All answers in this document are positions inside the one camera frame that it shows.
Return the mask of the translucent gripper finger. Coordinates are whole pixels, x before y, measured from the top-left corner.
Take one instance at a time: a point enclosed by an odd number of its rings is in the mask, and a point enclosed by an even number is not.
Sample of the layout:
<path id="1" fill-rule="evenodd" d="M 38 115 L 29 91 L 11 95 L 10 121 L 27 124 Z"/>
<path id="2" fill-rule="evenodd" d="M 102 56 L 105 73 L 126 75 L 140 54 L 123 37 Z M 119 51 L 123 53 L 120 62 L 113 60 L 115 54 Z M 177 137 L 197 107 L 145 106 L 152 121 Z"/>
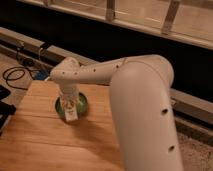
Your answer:
<path id="1" fill-rule="evenodd" d="M 83 114 L 83 100 L 82 100 L 82 96 L 79 95 L 79 100 L 77 102 L 77 113 L 79 115 Z"/>
<path id="2" fill-rule="evenodd" d="M 65 112 L 66 109 L 66 100 L 64 100 L 63 98 L 60 98 L 60 104 L 61 104 L 61 109 L 63 110 L 63 112 Z"/>

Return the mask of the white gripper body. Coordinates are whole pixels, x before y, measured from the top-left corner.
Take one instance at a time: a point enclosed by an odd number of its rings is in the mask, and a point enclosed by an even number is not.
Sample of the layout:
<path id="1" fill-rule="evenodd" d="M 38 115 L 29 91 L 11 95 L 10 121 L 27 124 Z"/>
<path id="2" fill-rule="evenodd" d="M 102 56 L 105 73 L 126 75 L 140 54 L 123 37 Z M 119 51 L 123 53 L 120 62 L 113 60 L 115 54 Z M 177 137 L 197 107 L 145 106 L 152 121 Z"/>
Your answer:
<path id="1" fill-rule="evenodd" d="M 76 100 L 79 91 L 76 84 L 60 84 L 60 97 L 65 100 Z"/>

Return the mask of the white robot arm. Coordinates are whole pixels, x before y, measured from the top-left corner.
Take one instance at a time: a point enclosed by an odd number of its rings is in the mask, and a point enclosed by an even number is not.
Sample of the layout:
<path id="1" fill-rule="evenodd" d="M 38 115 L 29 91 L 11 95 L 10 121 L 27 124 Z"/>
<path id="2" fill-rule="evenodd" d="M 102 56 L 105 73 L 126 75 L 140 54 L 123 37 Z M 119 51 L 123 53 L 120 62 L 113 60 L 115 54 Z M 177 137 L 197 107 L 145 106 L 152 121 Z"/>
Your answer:
<path id="1" fill-rule="evenodd" d="M 67 121 L 77 118 L 77 85 L 109 87 L 112 118 L 125 171 L 184 171 L 170 87 L 174 71 L 159 55 L 81 66 L 66 58 L 50 73 L 60 87 Z"/>

